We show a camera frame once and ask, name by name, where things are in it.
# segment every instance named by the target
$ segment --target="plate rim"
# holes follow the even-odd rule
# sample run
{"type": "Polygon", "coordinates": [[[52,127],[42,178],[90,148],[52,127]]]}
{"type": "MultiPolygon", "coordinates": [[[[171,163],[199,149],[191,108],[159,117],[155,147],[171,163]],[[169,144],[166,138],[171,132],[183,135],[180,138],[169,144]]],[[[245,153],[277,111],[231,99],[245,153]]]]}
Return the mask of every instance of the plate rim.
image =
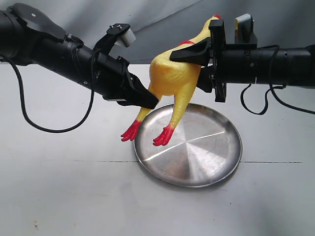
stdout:
{"type": "MultiPolygon", "coordinates": [[[[146,171],[148,171],[151,175],[153,175],[155,178],[160,179],[161,181],[164,181],[164,182],[166,182],[166,183],[169,183],[169,184],[172,184],[172,185],[175,185],[175,186],[185,187],[185,188],[202,188],[202,187],[208,187],[208,186],[214,185],[214,184],[216,184],[216,183],[219,183],[219,182],[221,182],[221,181],[227,179],[228,177],[230,177],[230,176],[236,171],[237,167],[239,166],[239,164],[240,164],[240,162],[241,162],[242,156],[243,156],[243,142],[242,142],[241,135],[240,135],[238,129],[236,128],[236,126],[234,125],[234,123],[233,123],[230,119],[228,119],[225,115],[223,115],[221,112],[218,112],[217,110],[215,110],[215,109],[213,109],[213,108],[211,108],[211,107],[208,107],[208,106],[205,106],[205,105],[201,105],[201,104],[198,104],[198,103],[192,103],[192,102],[190,102],[190,103],[187,105],[187,108],[188,108],[189,106],[191,106],[191,105],[198,106],[198,107],[202,107],[202,108],[205,108],[205,109],[207,109],[207,110],[211,110],[211,111],[213,111],[213,112],[219,114],[220,116],[224,117],[224,118],[231,124],[231,126],[232,126],[233,129],[234,129],[234,131],[236,132],[237,137],[238,137],[238,140],[239,140],[239,144],[240,144],[239,157],[238,157],[238,159],[237,159],[236,164],[233,166],[233,168],[232,168],[227,174],[225,174],[222,178],[220,178],[220,179],[218,179],[218,180],[216,180],[216,181],[213,181],[213,182],[207,183],[207,184],[203,184],[203,185],[198,185],[198,186],[176,184],[176,183],[173,183],[173,182],[171,182],[171,181],[167,181],[167,180],[165,180],[165,179],[162,179],[162,178],[158,177],[153,171],[151,171],[151,170],[142,162],[141,158],[140,158],[139,155],[138,155],[138,152],[137,152],[137,149],[136,149],[136,145],[135,145],[136,139],[137,139],[138,136],[132,141],[133,152],[134,152],[136,158],[138,159],[139,163],[142,165],[142,167],[143,167],[146,171]]],[[[160,106],[160,107],[158,107],[157,109],[152,110],[148,115],[150,115],[150,114],[152,114],[152,113],[154,113],[154,112],[157,112],[158,110],[160,110],[160,109],[162,109],[162,108],[171,107],[171,106],[174,107],[174,103],[169,103],[169,104],[160,106]]]]}

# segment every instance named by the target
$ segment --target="red chicken foot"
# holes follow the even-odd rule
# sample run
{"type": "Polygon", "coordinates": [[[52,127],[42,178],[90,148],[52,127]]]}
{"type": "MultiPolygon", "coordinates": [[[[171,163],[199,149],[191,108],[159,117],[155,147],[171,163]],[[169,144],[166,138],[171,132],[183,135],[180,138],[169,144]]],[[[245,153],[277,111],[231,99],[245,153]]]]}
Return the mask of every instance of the red chicken foot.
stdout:
{"type": "Polygon", "coordinates": [[[128,130],[121,135],[122,141],[133,141],[138,133],[139,126],[141,125],[141,121],[135,120],[132,125],[128,128],[128,130]]]}
{"type": "Polygon", "coordinates": [[[153,139],[153,145],[154,146],[167,145],[173,135],[173,132],[174,128],[170,125],[163,128],[163,132],[157,138],[153,139]]]}

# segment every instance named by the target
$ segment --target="white table surface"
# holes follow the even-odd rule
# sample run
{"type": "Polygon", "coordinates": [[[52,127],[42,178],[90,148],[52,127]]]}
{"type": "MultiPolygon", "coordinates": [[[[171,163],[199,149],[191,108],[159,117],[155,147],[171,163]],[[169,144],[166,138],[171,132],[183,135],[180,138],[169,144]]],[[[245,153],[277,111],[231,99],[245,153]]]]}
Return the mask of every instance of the white table surface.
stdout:
{"type": "MultiPolygon", "coordinates": [[[[35,65],[20,69],[33,121],[61,129],[83,117],[89,90],[35,65]]],[[[145,86],[148,69],[129,67],[145,86]]],[[[255,116],[240,103],[246,85],[228,85],[225,104],[196,90],[191,102],[218,110],[237,127],[243,156],[225,183],[186,189],[148,175],[131,142],[121,142],[139,108],[97,94],[81,127],[49,134],[24,121],[13,69],[2,64],[0,74],[0,235],[315,235],[315,117],[283,107],[271,94],[267,114],[255,116]]],[[[266,90],[252,86],[248,106],[262,109],[266,90]]],[[[314,90],[277,93],[315,110],[314,90]]],[[[172,102],[164,97],[158,106],[172,102]]]]}

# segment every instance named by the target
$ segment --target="rubber chicken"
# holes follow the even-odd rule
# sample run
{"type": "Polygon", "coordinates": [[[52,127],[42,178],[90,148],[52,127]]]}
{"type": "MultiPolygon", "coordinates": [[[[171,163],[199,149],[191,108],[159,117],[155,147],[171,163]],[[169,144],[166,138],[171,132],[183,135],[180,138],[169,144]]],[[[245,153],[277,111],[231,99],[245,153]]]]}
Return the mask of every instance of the rubber chicken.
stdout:
{"type": "MultiPolygon", "coordinates": [[[[153,145],[167,145],[170,141],[173,132],[184,115],[187,105],[189,104],[192,95],[196,89],[201,66],[187,63],[170,61],[170,55],[173,51],[185,48],[191,44],[198,43],[210,37],[209,24],[211,20],[220,19],[219,15],[212,16],[203,26],[202,31],[195,37],[188,41],[182,42],[176,48],[170,49],[162,54],[156,56],[150,64],[150,84],[148,90],[154,94],[159,101],[162,96],[174,96],[175,104],[172,118],[169,124],[164,127],[162,133],[153,139],[153,145]]],[[[122,141],[134,140],[138,128],[150,109],[141,108],[140,112],[129,127],[129,129],[121,135],[122,141]]]]}

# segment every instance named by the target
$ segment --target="metal plate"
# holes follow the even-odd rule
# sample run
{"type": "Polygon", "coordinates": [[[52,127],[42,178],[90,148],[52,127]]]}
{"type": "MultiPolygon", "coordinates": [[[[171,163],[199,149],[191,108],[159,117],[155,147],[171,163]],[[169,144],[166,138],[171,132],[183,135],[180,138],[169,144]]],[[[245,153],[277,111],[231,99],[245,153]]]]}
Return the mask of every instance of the metal plate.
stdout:
{"type": "Polygon", "coordinates": [[[242,141],[234,125],[217,111],[189,104],[166,146],[154,146],[173,113],[173,104],[152,111],[134,140],[140,163],[157,178],[178,186],[204,187],[238,166],[242,141]]]}

